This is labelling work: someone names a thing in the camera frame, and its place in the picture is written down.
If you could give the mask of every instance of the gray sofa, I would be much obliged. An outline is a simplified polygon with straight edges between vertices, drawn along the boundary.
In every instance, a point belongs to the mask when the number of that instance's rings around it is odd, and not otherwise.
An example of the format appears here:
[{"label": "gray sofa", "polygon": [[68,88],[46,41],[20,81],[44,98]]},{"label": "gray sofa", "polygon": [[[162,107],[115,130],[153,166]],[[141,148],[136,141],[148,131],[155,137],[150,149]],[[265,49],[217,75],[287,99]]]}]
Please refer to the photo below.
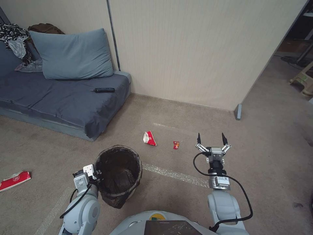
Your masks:
[{"label": "gray sofa", "polygon": [[[0,41],[0,115],[94,141],[130,94],[129,73],[88,80],[47,80],[14,71],[21,63]],[[115,93],[94,93],[113,87]]]}]

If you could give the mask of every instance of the black trash can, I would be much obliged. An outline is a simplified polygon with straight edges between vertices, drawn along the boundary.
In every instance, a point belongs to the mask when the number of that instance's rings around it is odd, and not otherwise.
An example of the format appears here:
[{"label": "black trash can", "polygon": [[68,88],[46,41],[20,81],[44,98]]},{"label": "black trash can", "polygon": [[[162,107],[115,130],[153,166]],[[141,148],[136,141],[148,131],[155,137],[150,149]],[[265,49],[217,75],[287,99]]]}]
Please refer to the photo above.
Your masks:
[{"label": "black trash can", "polygon": [[102,199],[114,208],[122,208],[142,177],[139,155],[129,147],[115,145],[98,155],[95,168],[101,171],[98,185]]}]

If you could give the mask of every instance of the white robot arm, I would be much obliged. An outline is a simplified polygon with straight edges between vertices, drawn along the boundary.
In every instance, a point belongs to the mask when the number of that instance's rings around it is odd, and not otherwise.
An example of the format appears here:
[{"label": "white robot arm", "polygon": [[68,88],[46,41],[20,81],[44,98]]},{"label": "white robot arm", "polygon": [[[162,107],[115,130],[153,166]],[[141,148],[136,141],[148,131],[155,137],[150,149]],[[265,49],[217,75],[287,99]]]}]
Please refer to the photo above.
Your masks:
[{"label": "white robot arm", "polygon": [[68,205],[66,211],[60,216],[60,219],[63,218],[64,220],[59,235],[69,235],[73,233],[78,233],[78,235],[90,235],[95,229],[97,219],[100,215],[94,165],[84,166],[83,170],[73,175],[77,195]]}]

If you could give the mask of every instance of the wall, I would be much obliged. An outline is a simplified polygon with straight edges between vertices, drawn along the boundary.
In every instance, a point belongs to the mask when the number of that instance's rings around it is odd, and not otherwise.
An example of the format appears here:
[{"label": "wall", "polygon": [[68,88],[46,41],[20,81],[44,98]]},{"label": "wall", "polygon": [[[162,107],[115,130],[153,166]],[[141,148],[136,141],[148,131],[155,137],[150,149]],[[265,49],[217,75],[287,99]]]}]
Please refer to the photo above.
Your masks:
[{"label": "wall", "polygon": [[66,34],[104,28],[117,69],[106,0],[0,0],[0,6],[11,23],[25,29],[38,23],[51,23]]},{"label": "wall", "polygon": [[[110,0],[121,69],[132,92],[233,110],[306,0]],[[105,0],[0,0],[12,23],[65,33],[103,27]]]}]

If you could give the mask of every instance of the black screwdriver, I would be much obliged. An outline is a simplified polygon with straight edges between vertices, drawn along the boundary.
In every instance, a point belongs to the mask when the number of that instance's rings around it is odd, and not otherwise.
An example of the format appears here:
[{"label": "black screwdriver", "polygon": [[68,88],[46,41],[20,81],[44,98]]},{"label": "black screwdriver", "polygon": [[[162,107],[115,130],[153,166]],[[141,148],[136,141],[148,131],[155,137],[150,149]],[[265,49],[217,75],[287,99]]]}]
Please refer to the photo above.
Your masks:
[{"label": "black screwdriver", "polygon": [[103,93],[103,92],[115,92],[115,89],[114,88],[95,88],[90,91],[94,91],[96,93]]}]

